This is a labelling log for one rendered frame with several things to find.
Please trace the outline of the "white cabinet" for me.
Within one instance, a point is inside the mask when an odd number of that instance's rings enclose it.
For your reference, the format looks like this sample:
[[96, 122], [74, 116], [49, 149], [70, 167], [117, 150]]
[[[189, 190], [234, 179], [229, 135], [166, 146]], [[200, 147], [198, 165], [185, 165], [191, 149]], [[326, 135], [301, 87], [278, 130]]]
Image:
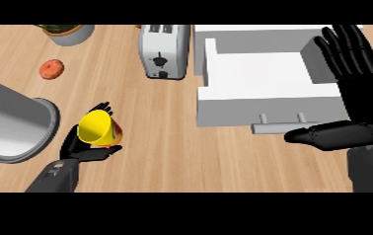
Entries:
[[216, 39], [220, 53], [300, 52], [323, 25], [194, 25], [194, 70], [203, 74], [204, 46]]

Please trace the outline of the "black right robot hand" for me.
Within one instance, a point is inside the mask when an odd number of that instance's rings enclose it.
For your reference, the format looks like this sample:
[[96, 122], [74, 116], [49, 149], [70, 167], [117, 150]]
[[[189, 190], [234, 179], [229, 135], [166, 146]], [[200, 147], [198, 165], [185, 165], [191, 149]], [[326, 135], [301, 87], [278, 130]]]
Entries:
[[373, 47], [356, 25], [323, 28], [313, 41], [337, 79], [350, 120], [295, 129], [285, 140], [322, 151], [373, 145]]

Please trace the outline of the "silver toaster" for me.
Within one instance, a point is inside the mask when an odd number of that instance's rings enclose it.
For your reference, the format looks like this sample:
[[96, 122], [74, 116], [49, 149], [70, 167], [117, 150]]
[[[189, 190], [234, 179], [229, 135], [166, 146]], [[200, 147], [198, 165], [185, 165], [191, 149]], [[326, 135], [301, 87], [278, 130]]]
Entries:
[[147, 76], [182, 80], [188, 75], [189, 25], [144, 25], [139, 55]]

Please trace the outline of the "yellow cup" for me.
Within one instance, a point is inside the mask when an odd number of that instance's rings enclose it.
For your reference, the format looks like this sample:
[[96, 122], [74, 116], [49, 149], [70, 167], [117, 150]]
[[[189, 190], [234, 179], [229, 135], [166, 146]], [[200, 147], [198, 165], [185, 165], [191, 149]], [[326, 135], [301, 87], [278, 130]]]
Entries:
[[77, 136], [85, 143], [96, 146], [110, 147], [121, 142], [123, 129], [107, 111], [92, 111], [82, 118]]

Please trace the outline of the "large grey metal pot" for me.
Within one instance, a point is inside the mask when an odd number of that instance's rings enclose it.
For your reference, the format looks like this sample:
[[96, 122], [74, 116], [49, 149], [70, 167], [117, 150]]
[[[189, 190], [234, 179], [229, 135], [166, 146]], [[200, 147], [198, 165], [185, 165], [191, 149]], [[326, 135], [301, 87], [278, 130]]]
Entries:
[[61, 110], [0, 84], [0, 163], [30, 160], [49, 146], [61, 126]]

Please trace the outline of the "orange-red fruit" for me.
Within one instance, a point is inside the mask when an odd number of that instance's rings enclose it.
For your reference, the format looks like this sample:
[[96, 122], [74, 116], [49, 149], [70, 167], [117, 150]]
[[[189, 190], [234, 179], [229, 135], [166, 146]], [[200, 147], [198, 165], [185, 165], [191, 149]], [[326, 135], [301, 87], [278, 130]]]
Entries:
[[58, 59], [49, 60], [40, 67], [40, 75], [45, 79], [57, 79], [64, 72], [64, 64]]

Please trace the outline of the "grey plant pot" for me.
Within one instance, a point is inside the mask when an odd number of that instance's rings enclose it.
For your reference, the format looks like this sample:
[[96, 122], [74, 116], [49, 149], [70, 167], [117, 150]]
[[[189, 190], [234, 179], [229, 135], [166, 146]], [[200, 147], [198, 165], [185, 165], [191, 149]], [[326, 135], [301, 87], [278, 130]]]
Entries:
[[39, 25], [48, 37], [61, 46], [82, 44], [92, 36], [93, 25]]

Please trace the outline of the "white open drawer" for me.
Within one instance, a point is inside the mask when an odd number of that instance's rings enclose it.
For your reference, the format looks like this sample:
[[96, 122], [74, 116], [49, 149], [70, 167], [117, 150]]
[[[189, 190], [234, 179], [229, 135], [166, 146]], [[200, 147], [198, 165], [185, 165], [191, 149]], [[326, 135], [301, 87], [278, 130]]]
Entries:
[[220, 53], [206, 41], [204, 85], [197, 125], [250, 125], [259, 134], [284, 133], [347, 119], [334, 81], [316, 83], [297, 52]]

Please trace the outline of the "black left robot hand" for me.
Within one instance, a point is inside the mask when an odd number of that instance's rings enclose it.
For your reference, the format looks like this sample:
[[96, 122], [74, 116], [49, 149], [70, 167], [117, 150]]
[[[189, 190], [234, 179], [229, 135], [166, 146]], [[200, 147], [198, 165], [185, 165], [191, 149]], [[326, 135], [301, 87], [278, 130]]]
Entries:
[[[107, 111], [113, 116], [113, 110], [108, 102], [96, 105], [91, 109], [88, 114], [96, 110]], [[71, 128], [67, 138], [64, 140], [61, 158], [77, 159], [80, 162], [104, 161], [123, 148], [123, 146], [120, 145], [120, 143], [110, 147], [96, 146], [89, 143], [85, 143], [77, 136], [77, 127], [79, 124]]]

